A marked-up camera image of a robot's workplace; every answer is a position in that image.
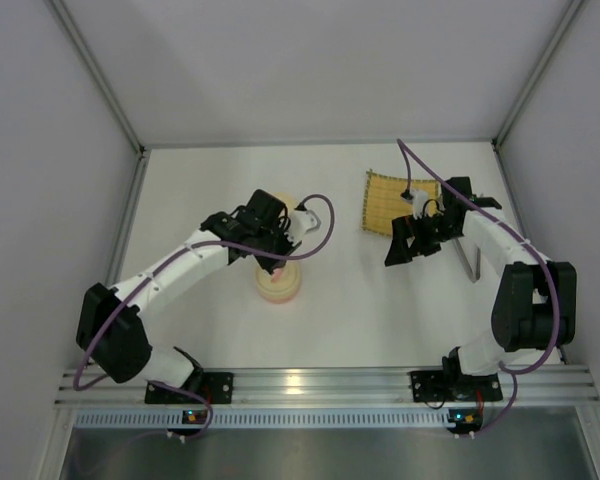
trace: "metal frame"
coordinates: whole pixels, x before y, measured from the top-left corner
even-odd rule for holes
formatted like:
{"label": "metal frame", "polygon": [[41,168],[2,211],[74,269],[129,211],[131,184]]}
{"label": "metal frame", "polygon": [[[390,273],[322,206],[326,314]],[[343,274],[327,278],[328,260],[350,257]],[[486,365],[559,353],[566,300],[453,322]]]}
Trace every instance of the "metal frame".
{"label": "metal frame", "polygon": [[[49,6],[52,15],[66,34],[68,41],[75,48],[78,58],[94,81],[103,101],[110,109],[139,158],[125,204],[125,210],[118,227],[111,255],[110,268],[107,273],[106,281],[114,283],[118,280],[126,252],[147,168],[148,156],[145,155],[145,146],[141,143],[128,117],[124,113],[110,83],[89,49],[64,0],[45,0],[45,3]],[[549,40],[542,54],[535,62],[527,81],[507,113],[496,137],[493,139],[495,158],[500,167],[514,214],[523,234],[526,233],[525,225],[520,216],[505,165],[500,157],[500,149],[525,106],[528,104],[544,73],[549,68],[551,60],[555,57],[564,38],[573,27],[586,4],[587,0],[571,0],[565,8],[555,30],[549,35]],[[367,142],[377,143],[378,140],[369,139]],[[466,255],[463,255],[464,252],[461,248],[458,253],[469,278],[472,281],[477,280],[480,275],[479,253],[475,269],[470,265]],[[216,410],[220,418],[226,417],[227,419],[233,418],[234,420],[239,418],[240,420],[232,425],[239,425],[241,428],[258,428],[257,424],[254,425],[251,423],[253,418],[273,418],[271,417],[272,415],[308,415],[309,412],[312,415],[362,415],[362,417],[355,417],[358,419],[367,418],[365,417],[366,415],[374,414],[398,415],[398,417],[386,417],[381,426],[401,426],[402,428],[405,426],[416,426],[415,423],[405,421],[399,416],[402,414],[416,415],[410,417],[415,419],[418,414],[423,414],[422,405],[415,404],[412,401],[412,386],[407,374],[411,370],[414,369],[407,367],[373,369],[237,369],[233,370],[235,374],[234,403],[231,406],[218,406]],[[172,420],[174,418],[168,417],[170,408],[156,411],[155,406],[150,407],[143,403],[144,385],[139,382],[132,381],[125,385],[115,386],[112,384],[108,384],[107,386],[107,383],[103,382],[87,392],[78,393],[71,389],[70,377],[72,374],[73,372],[68,371],[63,377],[62,385],[56,399],[55,418],[46,445],[46,451],[33,478],[56,479],[59,477],[69,444],[71,430],[74,427],[86,428],[86,425],[81,422],[84,422],[86,418],[96,418],[93,415],[103,415],[106,412],[113,415],[113,412],[117,412],[117,415],[137,415],[142,413],[143,415],[167,415],[163,418],[171,418]],[[90,377],[97,374],[98,369],[91,368],[86,372],[85,376]],[[505,398],[507,398],[511,394],[511,379],[501,375],[501,382],[503,393]],[[574,406],[576,408],[583,436],[595,464],[596,471],[600,476],[600,401],[588,368],[569,365],[547,366],[533,374],[520,376],[519,382],[519,397],[514,404],[514,408],[555,406]],[[444,416],[448,412],[448,408],[454,406],[464,407],[469,405],[461,403],[449,404],[438,413]],[[111,425],[118,421],[113,420],[115,418],[113,416],[98,418],[98,425],[100,427],[103,427],[105,424]],[[337,426],[336,424],[342,425],[341,422],[335,422],[334,425]],[[364,428],[362,427],[364,424],[365,422],[360,420],[356,425],[357,428]],[[442,417],[438,416],[433,419],[433,424],[435,426],[444,426],[444,421]],[[147,427],[142,422],[136,422],[134,425],[137,428]],[[212,428],[221,428],[221,425],[217,424],[212,426]],[[294,426],[305,428],[307,425],[306,422],[301,421],[298,424],[294,424]]]}
{"label": "metal frame", "polygon": [[144,184],[144,177],[147,173],[150,155],[150,153],[141,154],[136,163],[133,178],[131,179],[131,185],[129,186],[129,192],[127,193],[127,198],[124,203],[122,216],[120,217],[120,222],[116,229],[113,250],[109,260],[109,268],[107,269],[107,275],[105,277],[105,285],[113,285],[120,279],[122,263],[127,253],[131,228],[136,217],[138,202],[140,201],[140,194],[142,193],[142,185]]}
{"label": "metal frame", "polygon": [[493,140],[494,146],[497,150],[502,147],[502,144],[507,139],[507,136],[513,129],[516,121],[522,114],[524,107],[529,103],[531,96],[535,92],[538,84],[544,77],[545,72],[551,65],[551,61],[556,56],[556,53],[560,49],[567,34],[571,31],[571,28],[575,24],[577,18],[580,16],[582,10],[587,5],[589,0],[571,0],[567,7],[564,9],[558,24],[555,29],[549,35],[549,40],[540,54],[540,57],[534,64],[531,73],[524,82],[522,89],[516,96],[516,99],[511,105],[505,119],[498,130],[498,134]]}
{"label": "metal frame", "polygon": [[111,88],[111,84],[107,80],[107,77],[100,68],[95,56],[91,52],[91,49],[87,45],[84,36],[80,32],[76,21],[71,15],[71,12],[67,8],[64,0],[44,0],[51,14],[58,22],[61,30],[65,33],[67,40],[74,47],[78,58],[87,70],[88,75],[93,80],[100,96],[104,103],[109,107],[113,117],[122,129],[127,140],[131,144],[131,148],[136,152],[137,155],[142,155],[144,147],[142,146],[138,135],[136,134],[131,122],[127,115],[124,113],[118,98]]}

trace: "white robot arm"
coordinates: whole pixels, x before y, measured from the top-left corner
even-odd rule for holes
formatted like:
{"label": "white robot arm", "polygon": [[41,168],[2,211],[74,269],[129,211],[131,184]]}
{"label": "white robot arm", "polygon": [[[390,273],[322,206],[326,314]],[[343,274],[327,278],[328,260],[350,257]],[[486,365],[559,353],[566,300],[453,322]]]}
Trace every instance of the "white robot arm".
{"label": "white robot arm", "polygon": [[[468,177],[454,177],[446,183],[493,219],[469,210],[447,190],[443,191],[441,201],[432,200],[438,203],[438,212],[427,215],[422,196],[411,190],[409,195],[403,194],[403,198],[413,203],[414,214],[393,220],[393,241],[385,265],[408,263],[414,257],[432,255],[440,251],[441,243],[466,237],[500,275],[491,329],[468,344],[454,348],[443,358],[443,378],[438,378],[439,371],[432,373],[437,382],[434,389],[445,391],[442,398],[473,400],[481,386],[499,383],[500,364],[506,365],[527,354],[528,349],[546,350],[550,345],[553,307],[548,301],[547,279],[538,259],[544,262],[543,267],[546,265],[558,293],[560,328],[556,345],[571,342],[575,334],[576,272],[569,263],[552,262],[542,254],[537,258],[531,255],[524,243],[519,243],[502,228],[507,222],[498,202],[473,195]],[[493,400],[502,399],[501,392],[498,393],[500,398]],[[427,401],[422,400],[422,392],[418,395],[420,398],[416,401]]]}
{"label": "white robot arm", "polygon": [[[180,349],[152,347],[145,326],[159,321],[162,309],[196,282],[248,254],[272,274],[306,234],[320,227],[318,216],[304,205],[288,212],[283,202],[262,190],[234,214],[211,215],[151,267],[110,288],[96,284],[87,291],[76,340],[83,350],[92,348],[91,357],[115,382],[140,377],[195,391],[200,365]],[[110,327],[93,348],[106,322]]]}

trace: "yellow cloth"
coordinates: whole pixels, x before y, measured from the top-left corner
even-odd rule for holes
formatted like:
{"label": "yellow cloth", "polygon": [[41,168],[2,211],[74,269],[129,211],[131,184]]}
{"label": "yellow cloth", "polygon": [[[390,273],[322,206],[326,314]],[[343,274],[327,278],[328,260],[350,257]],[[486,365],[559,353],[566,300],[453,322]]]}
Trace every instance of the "yellow cloth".
{"label": "yellow cloth", "polygon": [[[405,178],[387,177],[369,170],[362,207],[362,229],[390,237],[391,220],[413,213],[411,205],[400,196],[405,188]],[[438,198],[438,182],[435,180],[411,180],[411,188],[424,190],[429,198]],[[430,202],[427,209],[430,215],[435,213],[435,203]]]}

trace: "purple cable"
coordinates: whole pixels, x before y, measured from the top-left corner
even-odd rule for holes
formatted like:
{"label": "purple cable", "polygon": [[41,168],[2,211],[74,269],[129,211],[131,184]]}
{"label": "purple cable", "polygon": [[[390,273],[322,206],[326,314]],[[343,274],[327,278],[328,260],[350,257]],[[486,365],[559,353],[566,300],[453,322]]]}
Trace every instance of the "purple cable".
{"label": "purple cable", "polygon": [[409,163],[409,157],[407,156],[407,152],[404,149],[408,150],[408,147],[404,144],[404,142],[398,139],[398,146],[400,147],[400,153],[404,157],[404,163],[407,164],[407,192],[411,190],[411,164]]}
{"label": "purple cable", "polygon": [[[320,199],[327,204],[327,207],[329,208],[329,228],[327,230],[327,234],[324,236],[324,238],[318,244],[318,246],[307,253],[303,253],[302,255],[276,255],[274,253],[265,252],[262,250],[258,250],[256,248],[247,247],[247,246],[241,245],[239,243],[225,242],[223,240],[208,240],[205,242],[199,242],[195,245],[192,245],[191,247],[184,247],[184,248],[176,251],[175,253],[173,253],[173,255],[171,255],[164,262],[162,262],[158,266],[158,268],[156,268],[155,271],[152,272],[152,275],[153,275],[153,277],[159,275],[165,268],[167,268],[169,265],[171,265],[173,262],[175,262],[178,258],[180,258],[185,253],[191,251],[192,249],[209,247],[209,246],[222,246],[222,247],[235,248],[237,250],[242,250],[244,252],[251,253],[253,255],[257,255],[259,257],[273,258],[274,260],[303,260],[305,258],[309,258],[309,257],[315,255],[316,253],[318,253],[320,250],[322,250],[325,247],[325,245],[329,242],[329,240],[331,239],[331,235],[333,235],[333,229],[335,227],[335,221],[336,221],[336,212],[335,212],[335,209],[333,208],[333,203],[331,203],[331,200],[329,200],[329,198],[325,195],[322,195],[320,193],[314,193],[312,195],[305,197],[300,202],[300,205],[304,205],[304,203],[306,201],[314,199],[314,198]],[[151,278],[149,278],[149,277],[142,280],[142,282],[140,282],[138,284],[138,286],[136,288],[134,288],[133,291],[129,295],[127,295],[127,297],[124,300],[122,300],[122,302],[120,302],[120,304],[113,310],[113,312],[111,312],[111,314],[107,317],[105,322],[102,324],[102,327],[100,327],[100,330],[98,330],[98,332],[94,335],[93,340],[91,340],[91,343],[89,344],[87,349],[84,351],[84,355],[82,356],[82,359],[80,360],[80,364],[78,365],[76,374],[73,377],[73,389],[74,390],[76,390],[78,392],[87,390],[88,388],[91,388],[92,386],[94,386],[96,383],[98,383],[108,377],[108,375],[106,375],[106,374],[100,375],[99,377],[95,378],[94,380],[90,381],[89,383],[87,383],[85,385],[80,385],[80,379],[82,378],[84,369],[86,368],[87,363],[89,362],[89,358],[91,358],[91,355],[93,355],[93,351],[95,350],[96,345],[98,345],[98,342],[100,342],[100,340],[102,340],[104,333],[111,326],[111,324],[115,321],[115,319],[118,317],[120,312],[149,284],[150,281],[151,281]]]}
{"label": "purple cable", "polygon": [[467,197],[462,195],[455,188],[453,188],[451,185],[449,185],[447,182],[445,182],[436,172],[431,170],[422,160],[420,160],[420,158],[418,158],[418,156],[415,153],[413,153],[413,151],[409,147],[407,147],[404,144],[404,142],[402,142],[401,140],[398,140],[398,145],[400,146],[400,150],[402,151],[403,155],[405,155],[405,157],[406,157],[407,153],[409,155],[411,155],[411,157],[418,163],[418,165],[420,165],[429,175],[431,175],[438,182],[440,182],[440,185],[442,185],[444,188],[446,188],[448,191],[450,191],[453,195],[455,195],[456,198],[458,198],[458,200],[460,200],[462,203],[464,203],[471,210],[475,210],[476,212],[487,217],[492,222],[498,224],[509,235],[511,235],[517,242],[519,242],[522,245],[522,247],[527,252],[529,252],[529,255],[531,255],[533,257],[533,259],[536,262],[538,262],[538,266],[542,270],[542,273],[544,273],[544,276],[547,280],[547,285],[549,287],[549,297],[551,298],[551,306],[553,308],[553,327],[551,330],[551,337],[549,338],[549,345],[547,346],[547,349],[544,351],[542,356],[533,365],[529,365],[528,367],[522,368],[520,370],[511,370],[511,369],[507,368],[504,365],[504,363],[500,362],[500,364],[499,364],[500,369],[503,372],[506,372],[510,375],[523,375],[525,373],[531,373],[531,372],[537,370],[544,364],[544,362],[547,361],[547,359],[551,355],[551,352],[555,348],[556,343],[558,341],[558,334],[560,332],[560,304],[558,302],[558,292],[556,291],[555,283],[553,283],[553,278],[551,278],[551,273],[549,272],[549,269],[547,268],[546,262],[542,259],[540,254],[538,252],[536,252],[535,248],[533,248],[531,245],[529,245],[527,243],[527,241],[524,239],[524,237],[522,237],[513,228],[511,228],[506,223],[501,223],[499,219],[497,219],[496,217],[491,215],[489,212],[486,212],[482,208],[478,207],[475,203],[473,203],[471,200],[469,200]]}

